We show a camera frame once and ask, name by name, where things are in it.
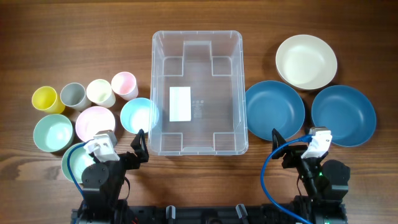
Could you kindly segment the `light blue small bowl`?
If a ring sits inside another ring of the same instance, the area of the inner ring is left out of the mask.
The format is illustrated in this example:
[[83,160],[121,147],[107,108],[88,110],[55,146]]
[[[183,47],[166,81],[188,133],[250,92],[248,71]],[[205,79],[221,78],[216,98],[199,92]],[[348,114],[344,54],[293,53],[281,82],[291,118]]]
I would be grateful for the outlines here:
[[148,133],[159,120],[159,109],[148,98],[135,98],[123,106],[120,120],[130,133],[137,134],[141,129]]

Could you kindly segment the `dark blue plate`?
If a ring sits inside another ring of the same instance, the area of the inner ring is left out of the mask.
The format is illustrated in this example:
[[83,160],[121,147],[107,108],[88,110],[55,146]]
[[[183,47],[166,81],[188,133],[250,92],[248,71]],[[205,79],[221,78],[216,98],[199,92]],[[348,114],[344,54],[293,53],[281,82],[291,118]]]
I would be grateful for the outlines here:
[[300,131],[305,120],[305,106],[300,95],[285,83],[268,80],[246,91],[248,130],[270,141],[276,129],[283,138]]
[[332,143],[343,147],[366,143],[377,126],[373,104],[347,85],[330,86],[319,92],[312,103],[311,116],[315,126],[331,131]]

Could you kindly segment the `pink small bowl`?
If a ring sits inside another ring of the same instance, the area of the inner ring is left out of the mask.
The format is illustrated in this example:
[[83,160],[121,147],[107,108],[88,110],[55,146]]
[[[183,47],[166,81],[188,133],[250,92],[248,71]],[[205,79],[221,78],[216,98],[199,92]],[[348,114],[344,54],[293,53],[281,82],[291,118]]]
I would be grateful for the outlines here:
[[77,136],[87,142],[100,131],[112,130],[116,128],[116,119],[113,113],[102,106],[92,106],[77,117],[75,130]]

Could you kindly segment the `pink plastic cup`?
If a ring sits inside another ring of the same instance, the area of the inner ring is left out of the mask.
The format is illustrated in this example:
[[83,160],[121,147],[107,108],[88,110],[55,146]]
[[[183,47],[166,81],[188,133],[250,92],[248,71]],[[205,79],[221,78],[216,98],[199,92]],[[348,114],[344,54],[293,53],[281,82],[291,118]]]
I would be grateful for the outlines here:
[[136,77],[130,72],[119,72],[111,80],[112,90],[124,100],[133,100],[138,94]]

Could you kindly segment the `cream plastic cup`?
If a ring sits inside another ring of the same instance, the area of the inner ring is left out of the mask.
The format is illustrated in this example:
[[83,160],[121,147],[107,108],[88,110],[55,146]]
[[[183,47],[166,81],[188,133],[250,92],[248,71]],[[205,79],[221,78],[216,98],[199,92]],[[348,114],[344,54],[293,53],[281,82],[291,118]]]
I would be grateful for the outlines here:
[[116,102],[111,84],[104,79],[93,80],[87,86],[86,94],[91,102],[105,108],[112,107]]

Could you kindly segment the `clear plastic storage container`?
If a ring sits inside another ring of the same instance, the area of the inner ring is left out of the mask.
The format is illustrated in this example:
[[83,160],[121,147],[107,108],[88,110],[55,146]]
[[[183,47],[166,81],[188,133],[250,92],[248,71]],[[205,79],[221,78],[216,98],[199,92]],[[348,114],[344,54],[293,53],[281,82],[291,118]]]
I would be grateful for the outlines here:
[[[171,86],[189,86],[191,121],[170,122]],[[248,150],[243,37],[236,30],[160,30],[152,37],[148,132],[158,156],[235,156]]]

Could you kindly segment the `mint green small bowl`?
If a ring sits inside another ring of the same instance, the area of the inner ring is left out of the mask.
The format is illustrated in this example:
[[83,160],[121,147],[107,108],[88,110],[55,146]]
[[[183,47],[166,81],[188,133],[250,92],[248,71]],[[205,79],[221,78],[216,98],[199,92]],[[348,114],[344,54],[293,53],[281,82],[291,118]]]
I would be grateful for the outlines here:
[[40,150],[58,152],[72,143],[74,135],[72,122],[66,116],[50,114],[36,124],[33,139]]

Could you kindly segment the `grey plastic cup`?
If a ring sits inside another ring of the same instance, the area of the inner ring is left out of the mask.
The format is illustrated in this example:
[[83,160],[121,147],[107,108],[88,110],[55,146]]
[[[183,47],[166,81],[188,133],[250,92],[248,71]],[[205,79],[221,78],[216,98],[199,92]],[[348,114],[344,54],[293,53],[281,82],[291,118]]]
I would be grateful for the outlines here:
[[84,111],[91,106],[85,87],[80,83],[69,83],[63,87],[60,99],[64,105],[77,111]]

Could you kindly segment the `cream large bowl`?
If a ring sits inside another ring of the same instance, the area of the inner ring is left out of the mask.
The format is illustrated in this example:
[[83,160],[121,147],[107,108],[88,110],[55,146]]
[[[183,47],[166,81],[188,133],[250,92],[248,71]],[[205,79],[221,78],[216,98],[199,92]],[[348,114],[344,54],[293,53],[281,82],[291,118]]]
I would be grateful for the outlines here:
[[283,41],[275,55],[279,76],[301,90],[316,90],[336,76],[338,62],[333,49],[322,39],[300,34]]

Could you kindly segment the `yellow plastic cup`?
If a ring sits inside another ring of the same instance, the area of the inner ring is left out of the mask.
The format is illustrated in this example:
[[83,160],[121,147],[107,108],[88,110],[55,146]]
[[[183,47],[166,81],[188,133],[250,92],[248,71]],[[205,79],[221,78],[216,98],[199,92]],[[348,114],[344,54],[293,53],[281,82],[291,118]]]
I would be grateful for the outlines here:
[[32,95],[32,105],[35,109],[48,114],[61,114],[65,110],[65,105],[51,86],[38,88]]

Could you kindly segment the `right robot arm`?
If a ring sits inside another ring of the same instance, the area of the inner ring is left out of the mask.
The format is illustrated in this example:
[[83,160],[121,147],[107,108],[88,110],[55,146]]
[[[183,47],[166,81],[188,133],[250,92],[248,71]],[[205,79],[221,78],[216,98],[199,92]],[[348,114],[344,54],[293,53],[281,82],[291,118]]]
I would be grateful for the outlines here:
[[323,162],[331,140],[326,127],[311,128],[301,145],[288,143],[272,130],[272,158],[282,157],[283,168],[296,169],[307,193],[295,196],[287,209],[310,223],[348,222],[343,198],[349,190],[350,168],[337,160]]

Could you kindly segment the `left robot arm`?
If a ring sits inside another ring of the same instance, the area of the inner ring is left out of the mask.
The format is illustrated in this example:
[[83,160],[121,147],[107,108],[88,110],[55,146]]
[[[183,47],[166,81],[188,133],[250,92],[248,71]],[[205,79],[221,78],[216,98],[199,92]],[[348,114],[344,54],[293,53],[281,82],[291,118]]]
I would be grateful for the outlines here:
[[94,163],[83,171],[83,201],[72,223],[138,223],[127,199],[120,199],[123,184],[131,186],[126,171],[140,168],[149,160],[145,132],[140,129],[131,143],[132,152],[116,153],[112,130],[100,131],[83,148]]

